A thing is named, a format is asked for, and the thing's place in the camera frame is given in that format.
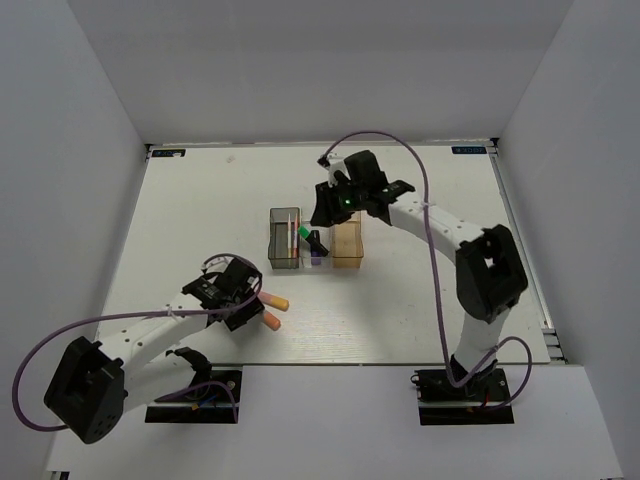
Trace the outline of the orange marker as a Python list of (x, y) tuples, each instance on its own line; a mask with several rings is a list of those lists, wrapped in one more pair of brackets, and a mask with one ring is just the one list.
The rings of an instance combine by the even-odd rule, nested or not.
[(285, 298), (266, 292), (260, 292), (258, 297), (263, 304), (275, 308), (279, 311), (286, 312), (289, 309), (289, 301)]
[(278, 331), (281, 328), (281, 321), (268, 310), (262, 312), (262, 322), (272, 331)]

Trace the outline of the green cap black highlighter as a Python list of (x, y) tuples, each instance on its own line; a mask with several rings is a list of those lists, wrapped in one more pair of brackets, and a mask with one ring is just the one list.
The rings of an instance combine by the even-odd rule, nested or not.
[(298, 234), (309, 245), (312, 256), (327, 257), (329, 255), (329, 250), (319, 240), (316, 230), (308, 230), (305, 226), (300, 226)]

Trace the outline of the purple cap black highlighter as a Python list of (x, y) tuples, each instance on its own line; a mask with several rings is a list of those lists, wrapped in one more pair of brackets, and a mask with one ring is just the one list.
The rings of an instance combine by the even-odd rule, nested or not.
[(322, 264), (322, 259), (324, 258), (324, 255), (323, 255), (324, 246), (320, 241), (319, 231), (311, 230), (308, 240), (309, 240), (310, 251), (311, 251), (311, 265), (320, 266)]

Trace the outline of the pink thin pen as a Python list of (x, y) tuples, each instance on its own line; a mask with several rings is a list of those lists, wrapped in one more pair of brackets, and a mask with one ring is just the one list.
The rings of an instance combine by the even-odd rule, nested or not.
[(298, 228), (299, 228), (299, 215), (296, 214), (294, 221), (293, 221), (293, 246), (292, 246), (292, 253), (293, 253), (293, 258), (298, 258)]

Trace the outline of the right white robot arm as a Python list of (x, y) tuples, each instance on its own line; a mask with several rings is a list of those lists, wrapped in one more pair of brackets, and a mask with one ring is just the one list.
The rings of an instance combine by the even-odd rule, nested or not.
[(316, 227), (346, 223), (365, 212), (424, 241), (429, 255), (444, 255), (455, 268), (456, 296), (464, 311), (459, 343), (443, 343), (445, 372), (453, 390), (472, 399), (488, 385), (500, 335), (511, 310), (528, 287), (514, 237), (498, 224), (483, 228), (431, 204), (425, 193), (403, 181), (389, 181), (373, 152), (363, 150), (331, 162), (321, 156), (326, 181), (315, 187), (311, 217)]

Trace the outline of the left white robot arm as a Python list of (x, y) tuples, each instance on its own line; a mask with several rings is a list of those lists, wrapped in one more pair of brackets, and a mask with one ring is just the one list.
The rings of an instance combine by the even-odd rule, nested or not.
[(207, 357), (181, 342), (216, 322), (234, 331), (262, 315), (256, 294), (261, 280), (252, 264), (234, 258), (221, 271), (204, 271), (159, 313), (98, 341), (73, 340), (46, 390), (45, 405), (83, 443), (93, 444), (140, 405), (226, 390)]

